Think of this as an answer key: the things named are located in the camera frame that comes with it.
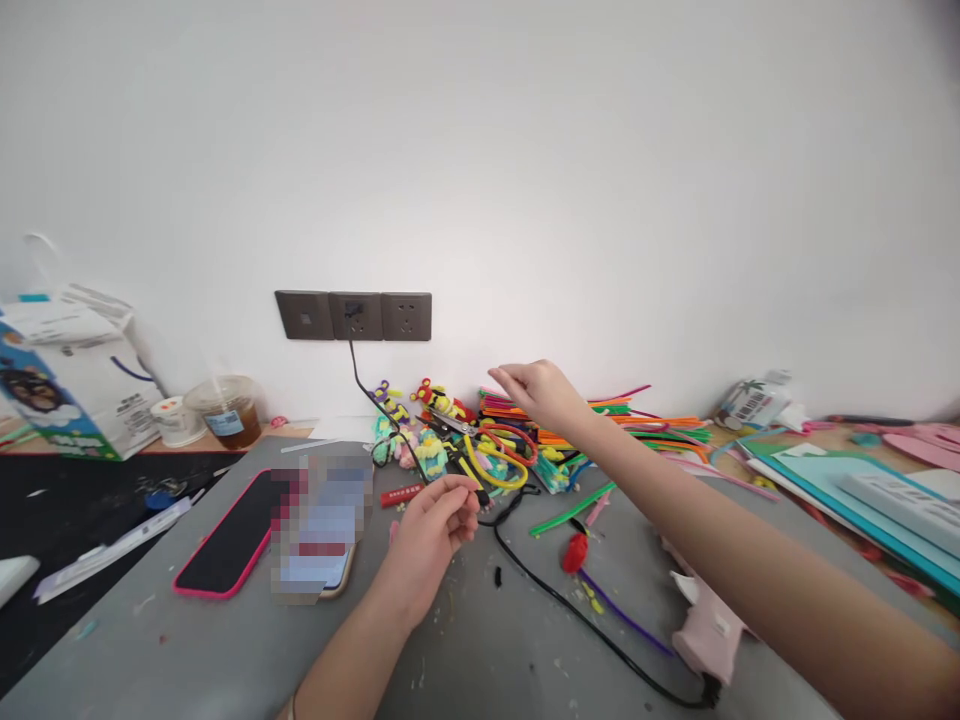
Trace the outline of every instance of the pink phone case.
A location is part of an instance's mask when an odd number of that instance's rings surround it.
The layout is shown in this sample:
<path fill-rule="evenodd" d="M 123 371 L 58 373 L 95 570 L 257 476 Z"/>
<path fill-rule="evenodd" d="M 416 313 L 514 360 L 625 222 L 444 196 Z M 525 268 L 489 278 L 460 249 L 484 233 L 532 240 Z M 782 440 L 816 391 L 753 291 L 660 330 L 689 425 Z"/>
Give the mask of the pink phone case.
<path fill-rule="evenodd" d="M 179 593 L 180 595 L 187 595 L 190 597 L 207 598 L 208 600 L 229 600 L 238 592 L 240 592 L 240 588 L 243 587 L 243 584 L 247 581 L 247 578 L 250 577 L 250 573 L 253 572 L 253 568 L 257 564 L 257 560 L 260 559 L 260 556 L 263 554 L 263 551 L 266 550 L 267 545 L 270 544 L 270 534 L 273 532 L 272 529 L 267 530 L 267 534 L 263 536 L 263 540 L 260 541 L 260 544 L 257 546 L 257 549 L 253 551 L 253 555 L 250 556 L 250 562 L 247 563 L 247 566 L 243 569 L 243 572 L 240 573 L 240 578 L 237 580 L 237 584 L 234 585 L 229 590 L 227 590 L 226 592 L 218 593 L 218 592 L 210 592 L 209 590 L 195 590 L 193 588 L 182 588 L 177 585 L 177 582 L 179 582 L 180 576 L 183 574 L 183 571 L 186 570 L 190 566 L 190 563 L 193 562 L 193 558 L 195 558 L 197 553 L 203 549 L 203 546 L 207 544 L 207 541 L 211 537 L 213 537 L 214 533 L 217 532 L 217 528 L 220 527 L 220 525 L 227 518 L 227 516 L 231 512 L 233 512 L 233 508 L 235 508 L 237 503 L 240 502 L 241 498 L 243 498 L 243 496 L 247 494 L 247 491 L 250 490 L 251 487 L 253 487 L 253 484 L 257 481 L 257 478 L 259 478 L 265 472 L 270 472 L 270 471 L 261 470 L 254 476 L 253 480 L 250 481 L 250 484 L 247 485 L 244 491 L 240 493 L 239 497 L 237 497 L 237 499 L 234 500 L 233 505 L 230 506 L 230 509 L 227 510 L 226 513 L 224 513 L 222 518 L 220 518 L 220 522 L 217 523 L 217 527 L 215 527 L 213 531 L 203 539 L 203 542 L 200 543 L 200 547 L 198 547 L 196 550 L 193 551 L 193 555 L 190 556 L 190 559 L 187 560 L 187 563 L 180 569 L 180 572 L 177 573 L 177 577 L 174 578 L 173 591 L 175 593 Z"/>

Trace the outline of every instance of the red handle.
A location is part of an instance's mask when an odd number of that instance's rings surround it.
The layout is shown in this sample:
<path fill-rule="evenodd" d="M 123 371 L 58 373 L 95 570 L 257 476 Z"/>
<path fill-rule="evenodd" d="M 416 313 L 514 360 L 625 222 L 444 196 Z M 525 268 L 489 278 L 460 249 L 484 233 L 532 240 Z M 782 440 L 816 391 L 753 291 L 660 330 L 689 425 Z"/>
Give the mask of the red handle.
<path fill-rule="evenodd" d="M 391 490 L 390 492 L 380 493 L 380 507 L 385 508 L 399 505 L 400 503 L 406 502 L 410 498 L 414 498 L 419 495 L 421 490 L 423 490 L 423 483 L 407 485 L 407 487 L 400 488 L 399 490 Z"/>
<path fill-rule="evenodd" d="M 514 435 L 520 438 L 523 442 L 527 444 L 527 447 L 530 448 L 530 457 L 525 458 L 523 457 L 523 455 L 520 455 L 519 453 L 515 453 L 513 450 L 511 450 L 504 444 L 503 438 L 498 437 L 497 435 L 494 435 L 492 432 L 490 432 L 491 430 L 503 430 L 504 432 L 508 432 L 511 435 Z M 484 425 L 482 428 L 480 428 L 480 432 L 486 435 L 491 440 L 493 440 L 494 444 L 500 448 L 501 452 L 509 455 L 521 465 L 526 465 L 527 467 L 533 467 L 534 465 L 537 464 L 537 454 L 539 452 L 537 449 L 537 444 L 533 442 L 533 440 L 530 439 L 530 436 L 527 435 L 523 430 L 515 428 L 512 425 L 501 425 L 499 423 L 493 423 L 491 425 Z"/>

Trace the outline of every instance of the black cable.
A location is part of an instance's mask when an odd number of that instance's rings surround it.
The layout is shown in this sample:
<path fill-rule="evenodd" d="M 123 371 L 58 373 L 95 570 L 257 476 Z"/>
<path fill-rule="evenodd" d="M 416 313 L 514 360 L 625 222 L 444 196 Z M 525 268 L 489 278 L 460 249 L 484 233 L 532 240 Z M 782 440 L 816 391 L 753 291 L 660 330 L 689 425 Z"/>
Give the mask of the black cable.
<path fill-rule="evenodd" d="M 383 409 L 383 407 L 378 403 L 373 395 L 363 386 L 363 383 L 360 382 L 360 375 L 357 373 L 357 356 L 353 352 L 353 338 L 347 336 L 347 342 L 350 344 L 350 359 L 353 361 L 353 379 L 357 381 L 357 387 L 363 391 L 363 396 L 367 398 L 370 402 L 373 403 L 373 406 L 379 410 L 383 416 L 390 421 L 390 424 L 393 425 L 393 429 L 396 431 L 397 435 L 400 436 L 400 439 L 403 440 L 404 444 L 407 446 L 407 449 L 410 451 L 410 456 L 413 458 L 414 463 L 417 465 L 417 472 L 420 473 L 420 477 L 423 479 L 424 485 L 429 485 L 430 481 L 427 479 L 427 474 L 423 471 L 423 466 L 420 464 L 420 458 L 417 457 L 417 454 L 413 451 L 413 448 L 410 446 L 410 441 L 407 440 L 406 435 L 400 432 L 400 423 L 390 417 L 390 413 Z"/>
<path fill-rule="evenodd" d="M 523 564 L 520 558 L 518 558 L 514 554 L 513 550 L 510 549 L 510 546 L 504 542 L 502 537 L 500 537 L 500 526 L 503 525 L 504 522 L 506 522 L 507 518 L 510 517 L 510 514 L 514 510 L 520 507 L 520 502 L 527 495 L 540 495 L 540 488 L 531 487 L 530 485 L 524 485 L 523 487 L 520 488 L 520 492 L 513 496 L 513 499 L 510 501 L 510 504 L 506 508 L 504 508 L 500 512 L 500 514 L 497 515 L 497 517 L 495 517 L 491 522 L 480 523 L 484 527 L 493 528 L 493 535 L 497 539 L 497 542 L 500 544 L 500 547 L 503 548 L 503 551 L 510 557 L 511 560 L 513 560 L 513 562 L 517 565 L 517 567 L 519 567 L 523 572 L 525 572 L 528 576 L 530 576 L 530 579 L 533 580 L 537 585 L 539 585 L 541 588 L 546 590 L 554 600 L 559 602 L 561 605 L 567 608 L 567 610 L 569 610 L 578 618 L 580 618 L 583 624 L 586 625 L 588 628 L 590 628 L 593 631 L 593 633 L 597 637 L 599 637 L 607 647 L 613 650 L 613 652 L 617 655 L 617 657 L 619 657 L 623 661 L 623 663 L 637 675 L 637 677 L 639 677 L 647 685 L 649 685 L 658 693 L 660 693 L 660 695 L 665 697 L 667 700 L 674 703 L 675 705 L 679 705 L 680 707 L 689 708 L 692 710 L 716 707 L 717 702 L 720 699 L 720 688 L 721 688 L 720 681 L 717 680 L 717 678 L 713 677 L 712 675 L 703 675 L 703 683 L 704 683 L 703 694 L 700 696 L 699 700 L 691 701 L 691 700 L 684 700 L 681 697 L 677 697 L 672 692 L 670 692 L 665 687 L 663 687 L 660 683 L 658 683 L 656 680 L 654 680 L 652 677 L 647 675 L 643 671 L 643 668 L 641 668 L 639 665 L 637 665 L 636 662 L 634 662 L 633 658 L 631 658 L 623 650 L 621 650 L 620 647 L 606 635 L 606 633 L 604 633 L 600 628 L 598 628 L 596 625 L 590 622 L 590 620 L 587 619 L 587 617 L 583 613 L 577 610 L 577 608 L 570 601 L 568 601 L 563 595 L 558 593 L 556 590 L 550 587 L 547 583 L 545 583 L 543 580 L 541 580 L 532 572 L 530 572 L 530 569 Z"/>

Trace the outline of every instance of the red pompom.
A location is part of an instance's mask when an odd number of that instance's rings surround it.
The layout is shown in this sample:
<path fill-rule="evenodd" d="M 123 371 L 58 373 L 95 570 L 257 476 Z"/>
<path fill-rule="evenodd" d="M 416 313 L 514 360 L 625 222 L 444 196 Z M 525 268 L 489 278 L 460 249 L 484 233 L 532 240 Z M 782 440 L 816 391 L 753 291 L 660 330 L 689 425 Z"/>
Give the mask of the red pompom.
<path fill-rule="evenodd" d="M 577 573 L 587 559 L 587 536 L 583 533 L 577 533 L 570 538 L 570 547 L 567 548 L 567 554 L 563 556 L 563 571 L 574 575 Z"/>

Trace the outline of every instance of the electrical outlet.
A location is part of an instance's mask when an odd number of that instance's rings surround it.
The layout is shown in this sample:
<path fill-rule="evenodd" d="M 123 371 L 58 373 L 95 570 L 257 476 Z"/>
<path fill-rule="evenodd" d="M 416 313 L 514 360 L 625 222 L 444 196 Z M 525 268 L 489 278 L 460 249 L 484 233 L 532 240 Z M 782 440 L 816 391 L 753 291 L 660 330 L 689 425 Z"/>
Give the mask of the electrical outlet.
<path fill-rule="evenodd" d="M 277 290 L 283 331 L 291 340 L 333 340 L 330 297 L 325 292 Z"/>
<path fill-rule="evenodd" d="M 357 305 L 360 311 L 348 319 L 348 309 Z M 330 293 L 330 317 L 337 340 L 383 340 L 380 293 Z"/>
<path fill-rule="evenodd" d="M 430 293 L 381 293 L 384 340 L 429 340 L 433 296 Z"/>

